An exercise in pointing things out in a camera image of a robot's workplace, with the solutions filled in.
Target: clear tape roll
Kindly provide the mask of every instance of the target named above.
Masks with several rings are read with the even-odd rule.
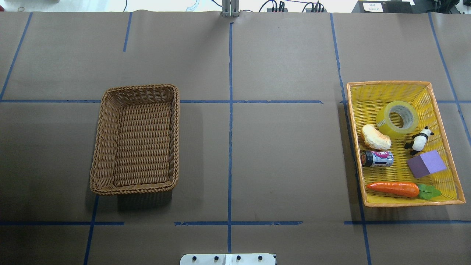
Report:
[[[402,128],[395,126],[391,122],[391,112],[399,114],[403,121]],[[411,104],[405,101],[393,101],[376,114],[376,125],[378,126],[378,129],[382,134],[387,135],[392,139],[402,137],[412,132],[418,124],[419,116],[417,111]]]

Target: purple foam cube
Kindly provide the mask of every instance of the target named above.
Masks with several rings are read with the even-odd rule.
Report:
[[[413,157],[407,161],[407,164],[416,179],[447,168],[436,150]]]

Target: toy panda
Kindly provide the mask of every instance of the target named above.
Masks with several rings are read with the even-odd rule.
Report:
[[[429,139],[429,136],[433,135],[433,132],[429,130],[428,126],[425,126],[425,128],[420,131],[420,133],[412,136],[413,141],[410,143],[406,143],[404,145],[405,149],[412,148],[413,150],[411,151],[411,155],[415,155],[418,152],[423,150],[423,147],[425,146],[425,143]]]

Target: wicker basket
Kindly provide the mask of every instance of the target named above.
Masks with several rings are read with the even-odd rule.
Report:
[[[352,136],[357,160],[363,202],[368,207],[399,207],[465,203],[455,164],[451,156],[450,146],[443,128],[439,108],[429,82],[420,81],[374,81],[348,83],[349,118],[352,124]],[[376,113],[388,103],[402,100],[410,103],[419,115],[416,130],[405,137],[391,139],[392,146],[388,151],[394,155],[391,167],[362,167],[360,152],[368,150],[360,137],[365,124],[376,124]],[[392,116],[394,124],[399,125],[401,118]],[[410,171],[407,160],[411,158],[404,144],[425,126],[435,133],[422,152],[437,150],[445,162],[447,169],[420,179],[415,179]],[[406,198],[366,189],[366,185],[377,181],[406,181],[416,184],[433,185],[442,195],[432,200]]]
[[[179,92],[169,84],[108,89],[90,188],[98,195],[172,190],[179,173]]]

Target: yellow basket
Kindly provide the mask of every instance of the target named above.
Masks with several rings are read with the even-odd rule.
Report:
[[[399,207],[461,204],[466,202],[430,82],[372,81],[348,83],[347,93],[361,194],[363,203],[366,206]],[[362,167],[360,152],[370,148],[365,145],[360,137],[361,129],[365,124],[376,124],[376,113],[395,100],[410,103],[418,113],[419,124],[413,132],[405,137],[391,139],[392,146],[388,150],[394,155],[394,164],[391,167]],[[402,121],[399,116],[394,117],[392,115],[391,120],[396,125],[399,125],[398,123]],[[421,153],[437,150],[447,169],[415,179],[407,165],[407,160],[411,156],[409,151],[404,149],[404,144],[410,142],[412,136],[425,126],[430,127],[434,135],[427,141]],[[442,192],[442,195],[434,197],[432,200],[425,200],[406,198],[366,188],[366,185],[377,181],[414,182],[416,184],[433,185]]]

